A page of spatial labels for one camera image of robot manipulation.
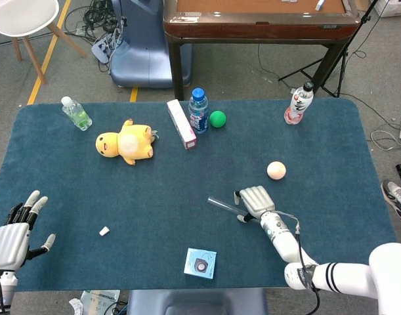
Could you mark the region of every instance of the plastic bottle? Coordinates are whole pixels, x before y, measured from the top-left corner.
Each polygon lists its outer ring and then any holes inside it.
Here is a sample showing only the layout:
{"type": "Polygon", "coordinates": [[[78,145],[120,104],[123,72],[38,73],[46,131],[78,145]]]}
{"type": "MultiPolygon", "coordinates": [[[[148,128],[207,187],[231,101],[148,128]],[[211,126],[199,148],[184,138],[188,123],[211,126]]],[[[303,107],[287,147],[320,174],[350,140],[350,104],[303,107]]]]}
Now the plastic bottle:
{"type": "Polygon", "coordinates": [[[188,113],[190,115],[190,124],[193,131],[197,134],[207,131],[207,118],[209,117],[209,107],[205,91],[196,87],[192,91],[192,97],[188,103],[188,113]]]}
{"type": "Polygon", "coordinates": [[[291,105],[286,108],[284,115],[286,123],[296,125],[302,120],[305,110],[311,105],[314,98],[313,88],[314,84],[309,81],[293,93],[291,105]]]}
{"type": "Polygon", "coordinates": [[[93,124],[91,118],[82,108],[80,103],[72,100],[70,97],[65,96],[62,98],[63,112],[69,116],[70,120],[73,121],[76,127],[81,130],[87,130],[89,126],[93,124]]]}

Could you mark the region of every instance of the ball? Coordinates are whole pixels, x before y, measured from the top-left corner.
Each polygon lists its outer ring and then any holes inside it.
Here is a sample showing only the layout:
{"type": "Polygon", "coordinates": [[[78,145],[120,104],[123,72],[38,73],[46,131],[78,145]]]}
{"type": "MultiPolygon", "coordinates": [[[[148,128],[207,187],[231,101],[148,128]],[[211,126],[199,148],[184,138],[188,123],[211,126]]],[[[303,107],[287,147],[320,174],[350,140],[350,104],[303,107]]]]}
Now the ball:
{"type": "Polygon", "coordinates": [[[212,127],[221,128],[226,123],[226,116],[224,112],[220,110],[215,110],[209,117],[212,127]]]}
{"type": "Polygon", "coordinates": [[[271,179],[282,179],[286,174],[286,167],[282,162],[272,162],[267,167],[267,175],[271,179]]]}

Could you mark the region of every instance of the yellow floor line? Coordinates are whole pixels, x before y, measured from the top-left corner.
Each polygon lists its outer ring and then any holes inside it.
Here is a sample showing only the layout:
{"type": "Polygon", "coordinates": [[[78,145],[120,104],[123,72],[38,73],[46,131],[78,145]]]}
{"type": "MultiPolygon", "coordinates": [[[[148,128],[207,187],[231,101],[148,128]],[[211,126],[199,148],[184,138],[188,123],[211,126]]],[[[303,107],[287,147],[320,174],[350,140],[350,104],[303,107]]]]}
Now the yellow floor line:
{"type": "Polygon", "coordinates": [[[130,94],[130,103],[136,102],[138,90],[139,89],[137,87],[132,87],[132,93],[130,94]]]}
{"type": "MultiPolygon", "coordinates": [[[[66,17],[66,13],[68,12],[68,8],[69,8],[71,2],[72,2],[72,0],[66,0],[65,4],[63,6],[62,12],[60,13],[60,17],[58,18],[58,22],[57,22],[58,28],[62,28],[64,19],[66,17]]],[[[47,53],[45,54],[43,64],[41,65],[41,71],[44,74],[45,74],[45,70],[47,69],[47,66],[49,65],[50,58],[51,58],[51,55],[53,54],[53,50],[54,50],[54,46],[56,45],[56,42],[57,42],[57,36],[53,35],[53,37],[51,38],[49,49],[47,49],[47,53]]],[[[34,104],[34,101],[37,98],[38,90],[40,89],[40,85],[41,85],[41,80],[37,76],[37,79],[35,80],[34,87],[32,89],[30,98],[28,99],[27,105],[34,104]]]]}

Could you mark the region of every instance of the floor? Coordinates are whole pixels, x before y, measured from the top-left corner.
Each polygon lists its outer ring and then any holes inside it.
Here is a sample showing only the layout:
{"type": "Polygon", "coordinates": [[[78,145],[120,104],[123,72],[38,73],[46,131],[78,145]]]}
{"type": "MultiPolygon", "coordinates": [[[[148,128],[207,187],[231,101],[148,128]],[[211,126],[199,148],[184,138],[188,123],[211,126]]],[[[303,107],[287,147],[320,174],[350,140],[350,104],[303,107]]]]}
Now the floor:
{"type": "MultiPolygon", "coordinates": [[[[64,0],[59,1],[60,8],[64,0]]],[[[87,1],[72,1],[68,12],[82,6],[87,1]]],[[[364,40],[377,20],[376,13],[356,36],[351,49],[364,40]]],[[[79,13],[72,15],[68,28],[73,29],[79,20],[79,13]]],[[[0,42],[7,38],[0,35],[0,42]]],[[[89,54],[80,57],[75,51],[59,40],[54,48],[46,72],[48,83],[42,85],[35,98],[35,104],[60,102],[69,95],[80,102],[124,101],[130,99],[131,89],[115,86],[107,73],[100,73],[91,47],[84,41],[73,38],[89,54]]],[[[40,61],[51,42],[51,36],[34,39],[34,49],[40,61]]],[[[15,115],[29,100],[36,73],[25,47],[20,44],[23,61],[18,63],[11,45],[0,47],[0,166],[11,133],[15,115]]],[[[375,108],[387,121],[401,121],[401,16],[382,18],[361,47],[366,58],[353,56],[347,66],[343,92],[352,94],[375,108]]],[[[325,49],[315,46],[262,45],[260,55],[263,66],[279,75],[320,58],[325,49]]],[[[328,86],[334,87],[337,77],[328,86]]],[[[305,78],[294,75],[287,79],[289,85],[298,87],[305,78]]],[[[257,45],[196,45],[194,47],[194,77],[190,87],[201,85],[211,99],[289,99],[289,89],[277,82],[274,75],[260,69],[257,60],[257,45]]],[[[317,97],[326,97],[320,91],[317,97]]],[[[173,98],[171,89],[139,89],[137,101],[167,101],[173,98]]],[[[359,108],[367,137],[372,130],[384,123],[375,113],[361,102],[355,101],[359,108]]],[[[383,126],[398,136],[395,130],[383,126]]],[[[380,180],[399,181],[395,165],[401,163],[401,149],[381,151],[369,142],[373,162],[380,180]]],[[[401,242],[401,221],[390,209],[390,217],[401,242]]],[[[80,297],[81,292],[39,292],[17,293],[14,298],[12,314],[72,314],[68,301],[80,297]]],[[[128,292],[122,292],[126,299],[128,292]]],[[[335,295],[321,292],[322,304],[319,314],[377,314],[374,300],[335,295]]],[[[288,288],[269,289],[269,314],[306,314],[314,307],[314,297],[309,292],[298,292],[288,288]]]]}

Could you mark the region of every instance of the yellow plush toy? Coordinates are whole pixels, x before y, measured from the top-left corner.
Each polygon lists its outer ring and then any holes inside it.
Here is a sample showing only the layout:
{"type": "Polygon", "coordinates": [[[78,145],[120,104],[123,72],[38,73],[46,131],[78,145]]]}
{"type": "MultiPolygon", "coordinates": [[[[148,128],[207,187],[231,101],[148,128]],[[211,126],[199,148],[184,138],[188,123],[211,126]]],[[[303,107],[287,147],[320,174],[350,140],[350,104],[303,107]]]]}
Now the yellow plush toy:
{"type": "Polygon", "coordinates": [[[151,143],[156,131],[146,125],[133,125],[133,120],[124,122],[119,133],[102,133],[96,138],[97,151],[107,158],[121,155],[130,165],[136,165],[136,159],[148,159],[154,155],[151,143]]]}

